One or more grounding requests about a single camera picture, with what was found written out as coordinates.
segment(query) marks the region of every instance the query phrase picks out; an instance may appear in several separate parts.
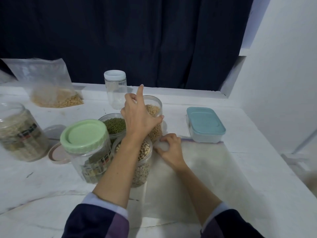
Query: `jar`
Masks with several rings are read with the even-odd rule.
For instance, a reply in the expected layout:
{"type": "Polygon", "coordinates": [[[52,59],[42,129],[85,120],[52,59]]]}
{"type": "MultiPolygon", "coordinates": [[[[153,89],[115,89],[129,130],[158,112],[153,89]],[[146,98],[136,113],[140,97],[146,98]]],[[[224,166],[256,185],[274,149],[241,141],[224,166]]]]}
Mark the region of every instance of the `jar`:
{"type": "MultiPolygon", "coordinates": [[[[125,137],[125,134],[117,138],[117,140],[114,142],[112,146],[112,155],[115,156],[117,153],[116,147],[121,144],[122,139],[125,137]]],[[[134,176],[132,180],[132,187],[136,188],[146,183],[147,177],[149,175],[150,169],[151,169],[151,157],[153,152],[153,144],[151,142],[151,139],[149,137],[146,137],[144,139],[144,142],[148,143],[150,149],[149,153],[143,157],[141,160],[139,160],[136,164],[134,176]]]]}
{"type": "Polygon", "coordinates": [[[96,184],[110,165],[111,144],[106,126],[95,119],[76,122],[61,133],[61,145],[79,176],[96,184]]]}
{"type": "Polygon", "coordinates": [[[46,156],[49,140],[30,111],[20,103],[0,104],[0,144],[18,160],[46,156]]]}
{"type": "MultiPolygon", "coordinates": [[[[146,109],[153,117],[158,117],[163,114],[163,105],[161,100],[151,95],[144,95],[143,99],[146,109]]],[[[162,134],[162,123],[160,123],[149,133],[152,143],[155,143],[155,141],[158,140],[162,134]]]]}
{"type": "Polygon", "coordinates": [[[104,77],[109,104],[114,109],[122,109],[125,103],[124,96],[128,92],[125,72],[109,70],[105,71],[104,77]]]}
{"type": "MultiPolygon", "coordinates": [[[[120,113],[113,113],[113,114],[107,114],[107,115],[104,115],[102,116],[100,119],[101,122],[103,122],[106,126],[106,122],[107,120],[111,120],[111,119],[115,119],[115,118],[121,118],[123,119],[123,122],[124,122],[124,127],[125,127],[125,121],[124,121],[124,118],[123,116],[120,114],[120,113]]],[[[110,136],[110,142],[111,142],[111,145],[115,142],[115,140],[120,137],[121,135],[123,135],[125,132],[126,132],[126,128],[124,128],[122,131],[118,132],[118,133],[112,133],[112,131],[115,131],[115,130],[112,130],[113,128],[109,128],[107,127],[107,130],[108,130],[108,133],[109,133],[109,136],[110,136]]]]}

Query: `light blue cuff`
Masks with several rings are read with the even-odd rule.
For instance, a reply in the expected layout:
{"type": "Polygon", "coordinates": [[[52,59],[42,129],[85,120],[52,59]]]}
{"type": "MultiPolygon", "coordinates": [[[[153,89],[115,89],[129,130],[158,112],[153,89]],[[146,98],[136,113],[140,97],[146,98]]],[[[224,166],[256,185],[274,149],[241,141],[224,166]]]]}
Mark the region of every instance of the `light blue cuff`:
{"type": "Polygon", "coordinates": [[[211,215],[208,217],[208,219],[205,221],[203,227],[201,228],[201,232],[204,232],[206,226],[209,224],[209,222],[215,218],[217,215],[219,215],[220,213],[229,210],[230,208],[224,203],[221,202],[216,209],[214,209],[214,211],[211,213],[211,215]]]}
{"type": "Polygon", "coordinates": [[[89,205],[97,205],[99,207],[116,212],[117,214],[122,215],[124,218],[128,219],[128,211],[125,208],[122,208],[121,206],[101,200],[98,198],[98,196],[96,196],[95,194],[91,192],[85,196],[85,198],[83,199],[81,203],[89,204],[89,205]]]}

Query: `white countertop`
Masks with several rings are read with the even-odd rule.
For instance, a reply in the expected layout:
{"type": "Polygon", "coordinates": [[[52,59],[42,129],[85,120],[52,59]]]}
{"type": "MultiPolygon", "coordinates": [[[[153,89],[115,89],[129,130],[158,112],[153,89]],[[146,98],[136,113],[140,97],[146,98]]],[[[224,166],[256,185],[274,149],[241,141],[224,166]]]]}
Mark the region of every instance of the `white countertop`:
{"type": "MultiPolygon", "coordinates": [[[[105,114],[118,112],[105,100],[105,92],[94,91],[93,88],[83,93],[84,105],[63,109],[39,108],[20,90],[5,89],[0,88],[0,102],[21,102],[43,129],[56,124],[67,126],[83,119],[98,119],[105,114]]],[[[189,136],[185,119],[188,107],[196,105],[214,109],[227,129],[222,139],[224,144],[248,182],[263,196],[271,210],[274,221],[273,237],[316,236],[317,199],[295,176],[242,109],[235,108],[234,104],[218,94],[218,97],[208,97],[208,93],[197,96],[193,90],[189,90],[187,94],[185,91],[177,93],[178,90],[171,94],[172,89],[145,90],[146,94],[160,96],[169,133],[189,136]]],[[[82,181],[71,164],[55,165],[47,157],[25,163],[12,159],[2,148],[0,154],[2,236],[61,237],[68,215],[92,191],[94,185],[82,181]]],[[[136,220],[141,215],[137,207],[143,190],[144,187],[134,188],[130,193],[130,237],[199,237],[200,226],[197,224],[143,217],[139,225],[136,220]]]]}

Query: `person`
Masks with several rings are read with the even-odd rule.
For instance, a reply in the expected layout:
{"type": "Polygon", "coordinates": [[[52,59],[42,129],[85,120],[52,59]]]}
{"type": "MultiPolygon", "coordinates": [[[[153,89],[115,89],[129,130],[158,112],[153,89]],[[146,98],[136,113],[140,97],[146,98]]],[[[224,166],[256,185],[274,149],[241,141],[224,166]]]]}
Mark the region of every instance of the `person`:
{"type": "MultiPolygon", "coordinates": [[[[62,238],[128,237],[126,207],[139,150],[145,137],[163,121],[164,116],[152,117],[147,112],[143,100],[143,85],[138,88],[136,95],[126,94],[125,99],[121,114],[126,123],[126,136],[93,192],[71,212],[62,238]]],[[[176,134],[167,134],[161,141],[169,143],[169,150],[156,148],[156,152],[177,173],[187,188],[202,225],[202,238],[263,237],[194,175],[183,159],[181,139],[176,134]]]]}

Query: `curtain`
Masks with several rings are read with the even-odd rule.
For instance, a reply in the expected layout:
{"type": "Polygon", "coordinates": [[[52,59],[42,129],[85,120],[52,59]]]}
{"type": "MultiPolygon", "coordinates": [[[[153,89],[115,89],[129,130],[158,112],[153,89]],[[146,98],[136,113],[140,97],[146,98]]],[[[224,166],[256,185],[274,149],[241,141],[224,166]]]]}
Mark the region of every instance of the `curtain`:
{"type": "Polygon", "coordinates": [[[118,69],[128,85],[218,90],[252,1],[1,0],[0,58],[63,58],[73,82],[118,69]]]}

